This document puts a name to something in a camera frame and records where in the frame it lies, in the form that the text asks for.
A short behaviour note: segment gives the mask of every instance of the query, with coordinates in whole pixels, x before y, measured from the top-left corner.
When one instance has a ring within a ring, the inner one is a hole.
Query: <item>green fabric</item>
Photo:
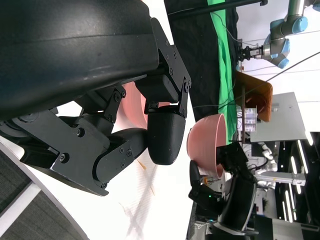
[[[208,5],[219,4],[225,0],[207,0]],[[224,114],[227,131],[227,144],[232,140],[233,135],[237,130],[237,110],[234,104],[228,104],[234,100],[234,93],[232,91],[232,65],[230,59],[228,33],[224,26],[226,26],[226,10],[216,11],[221,19],[211,13],[211,19],[218,36],[218,54],[219,54],[219,72],[220,72],[220,91],[219,91],[219,108],[220,114]]]

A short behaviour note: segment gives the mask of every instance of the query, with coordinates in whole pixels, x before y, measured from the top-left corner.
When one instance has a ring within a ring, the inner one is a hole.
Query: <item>gray carpet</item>
[[[31,180],[0,152],[0,212]],[[41,191],[0,240],[82,240],[81,236]]]

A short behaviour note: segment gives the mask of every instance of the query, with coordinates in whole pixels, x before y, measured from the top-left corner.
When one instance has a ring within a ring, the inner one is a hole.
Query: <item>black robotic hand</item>
[[[156,164],[175,161],[191,79],[142,1],[5,0],[0,31],[0,135],[24,148],[22,162],[104,196],[147,147]],[[146,98],[147,130],[111,134],[121,85],[133,81]],[[80,116],[57,117],[70,101]]]

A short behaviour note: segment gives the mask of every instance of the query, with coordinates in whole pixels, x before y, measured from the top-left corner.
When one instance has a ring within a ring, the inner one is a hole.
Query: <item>white panel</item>
[[[303,240],[300,223],[272,219],[274,240]]]

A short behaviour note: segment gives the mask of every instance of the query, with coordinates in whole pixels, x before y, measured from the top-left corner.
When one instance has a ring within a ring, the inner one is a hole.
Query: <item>white wall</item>
[[[262,45],[270,33],[270,22],[284,18],[287,15],[288,4],[289,0],[269,0],[266,6],[256,3],[238,7],[238,39]],[[320,52],[320,12],[310,6],[305,9],[304,15],[309,22],[307,30],[302,34],[288,37],[291,52],[288,56],[290,62],[286,68]],[[247,74],[262,80],[268,80],[282,71],[272,67],[273,65],[265,60],[245,60],[242,66],[244,71],[248,71]],[[310,132],[320,132],[320,54],[288,70],[270,83],[273,86],[273,94],[294,92],[305,129]]]

